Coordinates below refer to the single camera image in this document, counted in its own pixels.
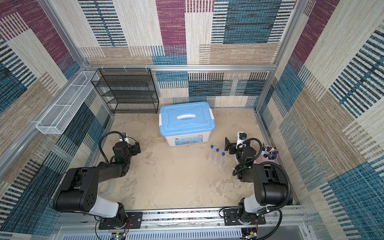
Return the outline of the blue plastic bin lid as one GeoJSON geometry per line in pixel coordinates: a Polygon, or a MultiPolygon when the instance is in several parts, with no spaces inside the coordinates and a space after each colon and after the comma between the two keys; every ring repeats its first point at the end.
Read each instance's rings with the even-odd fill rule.
{"type": "Polygon", "coordinates": [[[164,106],[159,113],[160,133],[164,137],[210,132],[215,118],[207,102],[164,106]]]}

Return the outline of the clear test tube rack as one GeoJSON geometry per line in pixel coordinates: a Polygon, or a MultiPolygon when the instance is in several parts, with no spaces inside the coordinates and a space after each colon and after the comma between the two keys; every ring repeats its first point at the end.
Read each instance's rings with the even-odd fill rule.
{"type": "Polygon", "coordinates": [[[208,151],[207,159],[214,164],[220,170],[225,170],[231,163],[231,159],[225,152],[221,152],[220,149],[215,147],[210,148],[208,151]]]}

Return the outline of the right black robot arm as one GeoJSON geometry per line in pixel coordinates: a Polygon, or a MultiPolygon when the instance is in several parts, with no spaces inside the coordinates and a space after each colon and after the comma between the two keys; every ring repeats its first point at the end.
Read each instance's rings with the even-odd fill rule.
{"type": "Polygon", "coordinates": [[[242,229],[243,240],[266,240],[283,222],[282,208],[293,203],[292,184],[284,168],[276,162],[279,151],[263,144],[259,139],[238,133],[235,143],[225,140],[225,151],[235,156],[236,166],[232,175],[242,183],[252,183],[254,193],[242,198],[236,208],[222,207],[219,216],[227,226],[246,225],[242,229]],[[259,226],[266,223],[265,216],[279,216],[276,226],[264,236],[259,226]]]}

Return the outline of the white plastic storage bin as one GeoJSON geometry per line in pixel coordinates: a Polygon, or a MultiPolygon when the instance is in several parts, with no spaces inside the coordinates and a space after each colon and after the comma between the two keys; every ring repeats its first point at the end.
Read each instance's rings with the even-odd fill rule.
{"type": "Polygon", "coordinates": [[[165,139],[170,147],[199,144],[207,142],[210,139],[211,133],[212,131],[187,135],[169,136],[165,137],[165,139]]]}

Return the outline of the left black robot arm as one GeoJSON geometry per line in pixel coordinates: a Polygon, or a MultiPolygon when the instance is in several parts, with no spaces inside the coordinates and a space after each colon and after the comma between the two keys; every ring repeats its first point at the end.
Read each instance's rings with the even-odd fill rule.
{"type": "Polygon", "coordinates": [[[124,177],[133,156],[141,153],[137,140],[131,144],[125,133],[116,132],[119,141],[113,146],[114,155],[108,159],[102,148],[102,141],[113,132],[101,136],[98,142],[104,161],[94,167],[71,168],[63,174],[61,184],[54,194],[52,209],[61,213],[81,213],[99,218],[100,228],[130,228],[129,219],[122,203],[111,202],[98,195],[99,183],[124,177]]]}

